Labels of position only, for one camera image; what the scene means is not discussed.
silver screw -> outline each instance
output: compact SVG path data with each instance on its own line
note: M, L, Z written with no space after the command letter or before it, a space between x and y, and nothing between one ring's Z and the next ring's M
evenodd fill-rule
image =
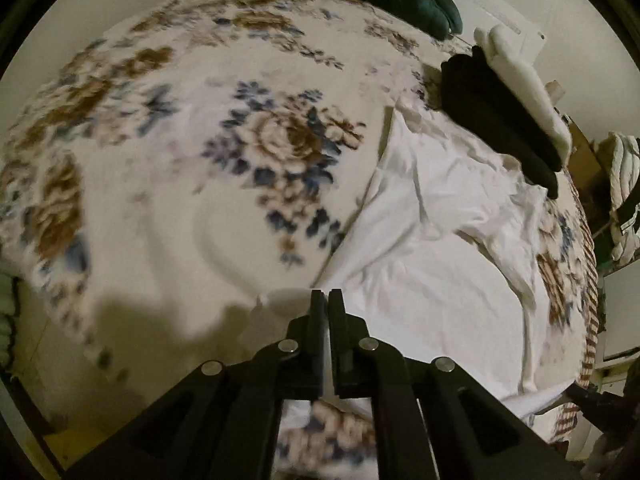
M436 368L441 372L451 372L455 367L456 364L453 362L453 359L448 357L438 357L436 359Z
M207 361L200 367L200 371L208 376L218 375L222 371L219 361Z
M298 342L293 339L283 339L278 343L278 348L281 352L290 354L298 349Z
M363 350L369 350L369 351L373 351L376 348L378 348L379 344L380 344L379 341L372 337L363 337L358 343L360 348L362 348Z

floral bedspread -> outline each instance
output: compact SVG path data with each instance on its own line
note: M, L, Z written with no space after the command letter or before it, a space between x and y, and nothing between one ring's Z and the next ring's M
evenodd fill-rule
M204 360L245 358L259 294L312 285L357 215L389 107L437 108L440 63L469 49L357 0L172 0L125 20L11 126L2 256L151 402ZM562 240L550 261L586 244L560 225L543 226ZM581 297L575 265L560 272Z

bed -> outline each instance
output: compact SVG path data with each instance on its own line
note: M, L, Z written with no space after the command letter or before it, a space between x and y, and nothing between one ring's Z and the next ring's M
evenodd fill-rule
M318 281L357 221L390 110L438 110L440 63L469 49L358 0L171 0L125 20L11 126L2 256L89 359L151 402L205 360L246 358L257 296ZM541 389L588 383L597 332L593 242L566 172L559 189L538 228ZM343 422L364 447L325 459L361 464L374 438Z

rolled white towel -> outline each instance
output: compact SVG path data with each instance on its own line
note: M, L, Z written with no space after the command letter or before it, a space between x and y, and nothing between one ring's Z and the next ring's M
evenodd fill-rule
M482 48L486 62L525 107L545 132L566 164L571 155L572 138L566 124L556 113L535 69L527 64L509 44L506 28L496 25L489 32L476 28L476 43Z

brown box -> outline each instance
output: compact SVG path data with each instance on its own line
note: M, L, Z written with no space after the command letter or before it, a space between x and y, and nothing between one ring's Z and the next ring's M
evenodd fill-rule
M591 233L605 228L609 222L611 196L609 177L602 169L593 148L578 126L571 122L569 131L573 139L573 151L568 170L580 194L580 203L587 216Z

